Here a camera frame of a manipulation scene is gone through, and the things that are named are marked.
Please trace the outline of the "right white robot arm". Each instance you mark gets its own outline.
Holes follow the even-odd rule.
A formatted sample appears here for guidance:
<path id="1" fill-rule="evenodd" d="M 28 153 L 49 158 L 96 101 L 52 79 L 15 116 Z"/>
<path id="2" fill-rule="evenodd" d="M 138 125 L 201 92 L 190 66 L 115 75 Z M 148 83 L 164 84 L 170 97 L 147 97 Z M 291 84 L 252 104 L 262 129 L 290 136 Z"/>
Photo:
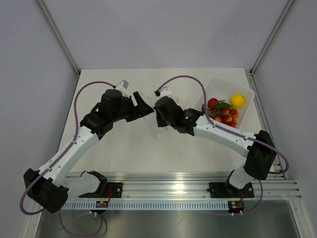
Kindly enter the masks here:
<path id="1" fill-rule="evenodd" d="M 265 180 L 276 156 L 270 135 L 263 130 L 253 134 L 220 126 L 195 109 L 183 110 L 164 96 L 154 106 L 158 127 L 170 126 L 179 133 L 202 137 L 220 143 L 246 159 L 227 177 L 224 188 L 230 197 L 239 197 L 251 181 Z"/>

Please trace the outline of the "yellow lemon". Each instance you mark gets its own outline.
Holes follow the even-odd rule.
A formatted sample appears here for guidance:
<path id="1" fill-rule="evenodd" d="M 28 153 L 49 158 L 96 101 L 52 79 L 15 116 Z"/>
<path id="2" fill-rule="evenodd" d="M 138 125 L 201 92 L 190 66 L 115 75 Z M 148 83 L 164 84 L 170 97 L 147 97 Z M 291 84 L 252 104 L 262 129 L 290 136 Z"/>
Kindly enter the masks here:
<path id="1" fill-rule="evenodd" d="M 241 108 L 244 106 L 245 101 L 245 97 L 240 93 L 234 94 L 230 97 L 230 103 L 234 108 Z"/>

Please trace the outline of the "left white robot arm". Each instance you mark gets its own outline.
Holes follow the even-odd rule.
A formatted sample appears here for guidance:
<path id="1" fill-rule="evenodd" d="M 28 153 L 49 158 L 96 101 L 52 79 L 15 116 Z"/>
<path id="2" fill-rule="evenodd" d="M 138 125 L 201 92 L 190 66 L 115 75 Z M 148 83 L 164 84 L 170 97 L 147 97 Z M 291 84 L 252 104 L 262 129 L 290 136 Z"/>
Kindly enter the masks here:
<path id="1" fill-rule="evenodd" d="M 103 136 L 112 130 L 115 122 L 131 122 L 154 112 L 140 96 L 123 96 L 116 89 L 108 89 L 100 102 L 76 123 L 75 135 L 69 144 L 59 150 L 39 169 L 28 169 L 23 175 L 26 190 L 20 199 L 20 209 L 26 196 L 50 213 L 59 211 L 67 200 L 81 195 L 102 197 L 108 195 L 107 178 L 96 171 L 85 172 L 82 176 L 65 182 L 65 178 L 82 156 Z"/>

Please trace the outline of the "clear dotted zip bag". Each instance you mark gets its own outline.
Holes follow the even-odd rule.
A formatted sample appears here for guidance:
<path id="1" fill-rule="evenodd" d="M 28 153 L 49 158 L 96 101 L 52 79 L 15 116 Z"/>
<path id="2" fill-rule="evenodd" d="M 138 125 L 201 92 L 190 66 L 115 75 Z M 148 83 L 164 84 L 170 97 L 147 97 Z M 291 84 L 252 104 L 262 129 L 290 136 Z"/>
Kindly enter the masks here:
<path id="1" fill-rule="evenodd" d="M 152 108 L 155 106 L 155 103 L 160 99 L 160 97 L 156 97 L 155 95 L 151 96 L 150 94 L 145 94 L 143 92 L 141 92 L 140 95 L 142 99 Z M 170 98 L 172 98 L 176 103 L 179 103 L 179 99 L 175 94 L 172 94 Z M 165 120 L 163 119 L 161 114 L 157 114 L 156 110 L 154 110 L 153 113 L 143 117 L 142 121 L 146 123 L 147 128 L 151 132 L 151 135 L 155 137 L 163 137 L 166 134 L 166 131 L 168 130 L 168 125 L 165 123 Z"/>

